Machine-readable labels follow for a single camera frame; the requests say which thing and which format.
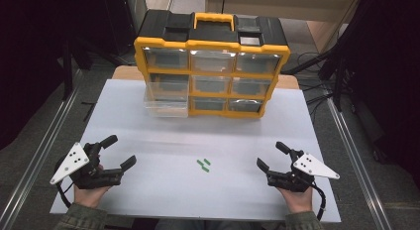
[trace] yellow handle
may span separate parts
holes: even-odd
[[[194,29],[197,28],[198,21],[207,22],[225,22],[231,24],[231,31],[234,31],[234,16],[229,14],[210,14],[210,13],[195,13]]]

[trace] yellow storage case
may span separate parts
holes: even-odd
[[[158,117],[261,118],[290,50],[277,18],[149,10],[135,40]]]

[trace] human hand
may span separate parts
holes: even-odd
[[[284,199],[291,213],[312,211],[312,187],[304,192],[292,192],[290,190],[277,188]]]
[[[96,208],[102,196],[110,189],[111,186],[93,188],[93,189],[80,189],[74,185],[74,202],[86,207]]]

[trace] cable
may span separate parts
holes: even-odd
[[[61,166],[61,164],[64,161],[65,157],[66,157],[66,155],[65,156],[62,156],[58,160],[58,162],[56,162],[55,167],[54,167],[54,170],[53,170],[54,173],[56,173],[56,171],[58,170],[59,166]],[[69,188],[66,191],[62,191],[61,183],[62,183],[62,181],[56,183],[55,186],[58,189],[58,192],[59,192],[59,195],[61,197],[62,202],[65,204],[65,206],[67,208],[69,208],[70,205],[71,205],[71,203],[70,203],[70,201],[68,201],[67,197],[65,196],[65,193],[69,190]]]
[[[308,181],[306,181],[305,179],[303,179],[303,178],[299,177],[298,175],[296,176],[296,178],[297,178],[297,179],[299,179],[300,181],[302,181],[302,182],[306,183],[307,185],[309,185],[309,186],[311,186],[311,187],[315,188],[315,190],[317,190],[317,191],[318,191],[318,193],[319,193],[319,195],[321,196],[321,205],[320,205],[320,207],[319,207],[318,214],[316,215],[316,217],[318,218],[318,220],[321,220],[322,215],[324,214],[324,211],[325,211],[325,206],[327,205],[327,197],[325,196],[324,191],[322,191],[322,189],[321,189],[321,188],[319,188],[319,187],[316,185],[315,181],[314,181],[313,183],[312,183],[312,182],[308,182]]]
[[[223,0],[222,2],[222,14],[224,13],[224,11],[225,11],[225,0]]]
[[[319,105],[321,105],[321,104],[322,104],[325,100],[327,100],[327,98],[322,99],[321,101],[319,101],[319,102],[317,103],[317,105],[314,107],[314,109],[312,110],[312,112],[309,114],[309,116],[311,116],[311,115],[312,115],[312,113],[314,114],[314,117],[313,117],[313,119],[312,119],[312,125],[314,125],[314,124],[315,124],[316,110],[318,109]]]
[[[321,84],[317,84],[317,85],[309,85],[309,84],[300,84],[299,83],[299,86],[309,87],[309,88],[306,88],[306,89],[302,89],[302,91],[308,91],[308,90],[315,89],[315,88],[322,89],[322,90],[333,91],[333,89],[319,87],[319,86],[321,86],[323,84],[325,84],[325,83],[321,83]]]
[[[307,101],[306,101],[306,104],[307,104],[307,105],[309,105],[309,104],[311,104],[311,103],[313,103],[313,102],[316,102],[316,101],[318,101],[318,100],[320,100],[320,99],[330,98],[330,97],[332,97],[332,96],[333,96],[333,93],[329,93],[329,94],[321,95],[321,96],[315,97],[315,98],[313,98],[313,99],[309,99],[309,100],[307,100]]]
[[[317,56],[319,55],[318,53],[314,53],[314,52],[309,52],[309,53],[301,54],[301,55],[299,55],[299,57],[297,57],[297,60],[296,60],[297,65],[300,65],[300,58],[302,58],[302,56],[309,55],[309,54],[314,54],[314,55],[317,55]],[[313,70],[313,69],[308,69],[308,68],[305,68],[304,70],[310,71],[310,72],[317,72],[317,71],[319,71],[319,69],[318,70]]]
[[[68,186],[68,188],[64,191],[64,193],[67,193],[68,190],[73,186],[74,182],[71,183],[71,185]]]

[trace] white paper sheet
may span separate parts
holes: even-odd
[[[119,141],[101,152],[105,169],[118,168],[131,155],[137,157],[122,184],[112,187],[102,200],[100,207],[110,214],[283,220],[284,199],[266,184],[257,158],[274,171],[289,172],[290,157],[275,147],[280,141],[322,161],[301,90],[276,89],[261,119],[154,118],[143,106],[145,87],[143,81],[108,80],[80,141],[84,145],[117,135]],[[210,172],[197,164],[204,159],[211,163]],[[327,196],[322,220],[340,222],[329,180],[317,177],[316,182]],[[67,178],[63,186],[69,183]],[[314,191],[315,212],[320,202]],[[57,196],[51,213],[65,211]]]

